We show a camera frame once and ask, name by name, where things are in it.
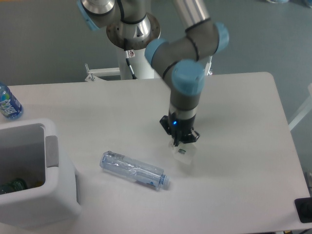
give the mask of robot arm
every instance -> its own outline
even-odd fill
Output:
[[[222,23],[213,24],[202,0],[174,0],[174,4],[186,36],[173,43],[153,40],[145,57],[171,88],[169,114],[160,123],[177,146],[199,138],[193,124],[205,78],[204,68],[195,61],[224,49],[229,33]]]
[[[146,48],[147,61],[171,89],[169,114],[160,123],[178,146],[199,138],[193,124],[205,76],[197,61],[224,49],[229,34],[222,23],[213,24],[203,0],[173,2],[186,33],[173,43],[158,39],[160,27],[146,15],[145,0],[78,0],[77,4],[91,29],[108,26],[107,35],[117,47]]]
[[[122,21],[136,23],[146,16],[145,0],[78,0],[77,5],[91,30]]]

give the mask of water bottle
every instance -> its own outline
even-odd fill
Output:
[[[138,180],[142,183],[167,188],[170,178],[164,170],[127,156],[107,151],[103,154],[100,166],[111,172]]]
[[[23,114],[23,107],[11,93],[8,86],[0,82],[0,112],[8,119],[17,119]]]
[[[27,189],[26,182],[23,179],[16,178],[10,183],[0,185],[0,195],[22,191]]]

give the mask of bottle label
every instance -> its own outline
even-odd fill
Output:
[[[11,93],[6,93],[2,96],[2,100],[0,100],[0,112],[5,117],[14,117],[17,116],[22,111],[22,106],[20,102],[14,97]]]

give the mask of white plastic container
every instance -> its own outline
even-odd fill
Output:
[[[0,125],[0,184],[16,177],[27,190],[0,195],[0,222],[34,227],[78,215],[77,171],[48,119]]]

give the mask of metal stand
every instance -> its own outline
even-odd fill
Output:
[[[213,74],[211,69],[211,60],[212,56],[209,57],[209,60],[205,67],[205,75],[211,76]],[[85,81],[105,81],[105,79],[101,79],[101,77],[111,77],[111,76],[120,76],[119,67],[114,68],[102,68],[102,69],[89,69],[88,64],[85,64],[87,77]],[[154,78],[161,78],[156,71],[154,71]]]
[[[289,121],[289,130],[291,131],[303,118],[312,110],[312,84],[308,86],[310,96],[303,102]]]

